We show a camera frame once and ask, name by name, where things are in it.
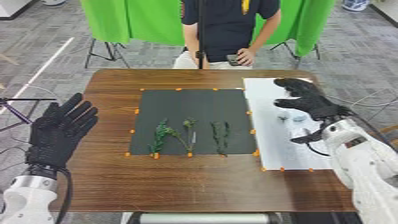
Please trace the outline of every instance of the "black glove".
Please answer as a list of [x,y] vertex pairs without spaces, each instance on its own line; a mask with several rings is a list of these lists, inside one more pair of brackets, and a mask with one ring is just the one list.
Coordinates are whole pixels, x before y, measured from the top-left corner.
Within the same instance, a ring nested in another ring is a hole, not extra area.
[[310,113],[313,120],[326,120],[335,116],[352,115],[351,109],[336,105],[326,98],[313,83],[301,79],[276,79],[276,85],[281,86],[294,97],[299,99],[278,99],[276,106],[294,108]]
[[32,124],[29,164],[66,168],[79,142],[98,122],[98,109],[91,102],[80,104],[82,98],[77,93],[63,106],[52,103]]

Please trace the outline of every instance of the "black shirt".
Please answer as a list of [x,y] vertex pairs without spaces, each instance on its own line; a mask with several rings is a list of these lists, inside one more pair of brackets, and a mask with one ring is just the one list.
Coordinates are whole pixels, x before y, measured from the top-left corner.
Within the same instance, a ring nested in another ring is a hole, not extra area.
[[[182,0],[182,20],[185,25],[199,21],[198,0]],[[279,10],[279,0],[251,0],[244,13],[244,0],[207,0],[205,52],[210,62],[228,61],[226,56],[249,48],[256,26],[256,14],[269,19]]]

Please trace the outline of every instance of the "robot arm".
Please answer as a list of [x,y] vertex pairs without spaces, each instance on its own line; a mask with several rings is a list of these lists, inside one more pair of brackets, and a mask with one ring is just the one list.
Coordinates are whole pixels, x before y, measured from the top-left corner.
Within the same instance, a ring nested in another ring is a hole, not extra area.
[[354,206],[365,224],[398,223],[398,153],[367,133],[351,116],[354,112],[322,96],[311,83],[297,79],[279,79],[297,99],[276,101],[276,106],[295,108],[324,121],[322,131],[301,138],[326,141],[333,169],[352,189]]
[[398,223],[398,154],[352,119],[324,130],[333,168],[367,224]]
[[[63,172],[70,177],[66,163],[98,122],[98,109],[91,107],[89,102],[80,102],[82,94],[75,94],[63,106],[54,103],[32,124],[29,168],[4,192],[2,224],[59,224],[63,221],[63,212],[56,221],[48,211],[48,205],[57,199],[57,173]],[[68,206],[70,203],[64,204],[63,210],[68,210]]]

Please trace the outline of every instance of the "green backdrop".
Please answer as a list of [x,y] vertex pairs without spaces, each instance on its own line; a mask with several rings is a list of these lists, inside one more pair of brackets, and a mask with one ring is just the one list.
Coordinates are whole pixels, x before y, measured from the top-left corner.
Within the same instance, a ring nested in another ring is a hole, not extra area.
[[[82,0],[93,37],[109,42],[130,39],[184,46],[180,0]],[[311,52],[335,0],[281,0],[283,21],[267,44],[297,40],[295,54]],[[258,16],[258,35],[263,19]]]

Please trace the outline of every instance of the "white paper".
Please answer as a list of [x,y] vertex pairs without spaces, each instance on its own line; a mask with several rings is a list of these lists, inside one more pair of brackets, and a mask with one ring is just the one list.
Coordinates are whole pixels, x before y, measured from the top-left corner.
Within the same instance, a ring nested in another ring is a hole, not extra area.
[[[292,138],[306,135],[304,128],[311,133],[319,130],[320,123],[303,111],[274,106],[276,99],[287,97],[287,91],[274,84],[274,79],[246,79],[246,98],[253,111],[263,167],[267,170],[279,170],[281,167],[287,170],[331,169],[331,158],[320,156],[306,145],[290,141]],[[304,121],[295,122],[295,118],[304,118]],[[320,152],[329,153],[324,141],[311,145]]]

